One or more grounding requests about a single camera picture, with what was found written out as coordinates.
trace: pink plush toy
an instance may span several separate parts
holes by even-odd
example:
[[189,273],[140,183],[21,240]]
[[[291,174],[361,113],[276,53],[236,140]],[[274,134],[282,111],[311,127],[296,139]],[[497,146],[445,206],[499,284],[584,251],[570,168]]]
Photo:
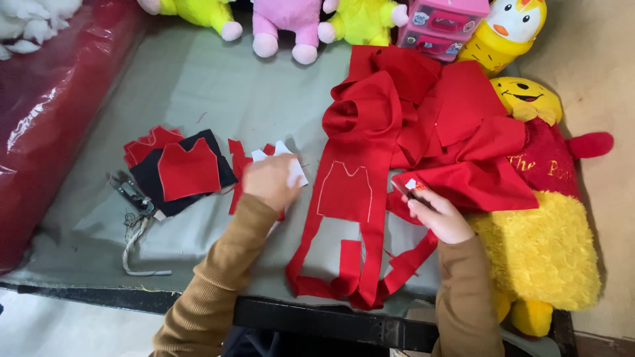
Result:
[[293,58],[311,64],[318,58],[318,25],[322,0],[251,0],[253,50],[260,57],[277,52],[278,29],[295,32]]

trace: pink plastic drawer organizer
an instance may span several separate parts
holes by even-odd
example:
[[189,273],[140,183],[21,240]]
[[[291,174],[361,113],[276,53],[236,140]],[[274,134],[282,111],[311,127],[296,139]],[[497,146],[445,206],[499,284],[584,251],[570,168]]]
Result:
[[399,30],[397,45],[452,62],[482,19],[488,0],[410,0],[410,21]]

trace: white cord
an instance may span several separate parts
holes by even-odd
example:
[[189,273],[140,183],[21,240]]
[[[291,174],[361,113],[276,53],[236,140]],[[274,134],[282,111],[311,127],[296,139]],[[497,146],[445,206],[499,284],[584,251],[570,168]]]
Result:
[[135,242],[137,241],[139,237],[141,237],[141,235],[145,232],[145,230],[150,226],[150,223],[152,223],[152,217],[144,217],[141,221],[141,226],[139,227],[139,229],[137,229],[136,232],[133,229],[128,229],[128,231],[126,232],[126,242],[128,242],[128,244],[126,245],[126,250],[123,251],[121,258],[123,260],[122,261],[123,269],[126,271],[126,274],[128,275],[132,275],[132,276],[172,275],[171,270],[134,271],[130,269],[130,266],[128,266],[128,254],[130,252],[135,251]]

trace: brown knit sweater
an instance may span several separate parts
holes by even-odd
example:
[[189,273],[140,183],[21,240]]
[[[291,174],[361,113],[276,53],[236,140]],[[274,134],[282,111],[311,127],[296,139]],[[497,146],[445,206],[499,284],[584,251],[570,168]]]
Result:
[[[194,268],[194,278],[152,339],[153,357],[215,357],[232,325],[238,291],[265,243],[277,213],[244,194],[232,222]],[[437,294],[440,338],[433,356],[503,356],[486,255],[479,239],[439,242],[441,288]]]

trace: person's right hand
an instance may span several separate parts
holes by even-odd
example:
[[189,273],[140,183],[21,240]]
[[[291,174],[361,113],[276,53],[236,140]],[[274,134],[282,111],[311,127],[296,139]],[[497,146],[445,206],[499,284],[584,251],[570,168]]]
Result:
[[302,188],[302,176],[296,178],[295,187],[287,184],[289,167],[295,157],[294,154],[269,156],[247,166],[243,176],[243,192],[256,196],[276,212],[284,210]]
[[467,224],[461,213],[446,198],[430,191],[413,191],[415,196],[430,202],[436,210],[431,210],[421,202],[406,196],[401,198],[410,208],[410,216],[417,218],[421,223],[432,229],[434,234],[444,243],[457,244],[474,237],[474,231]]

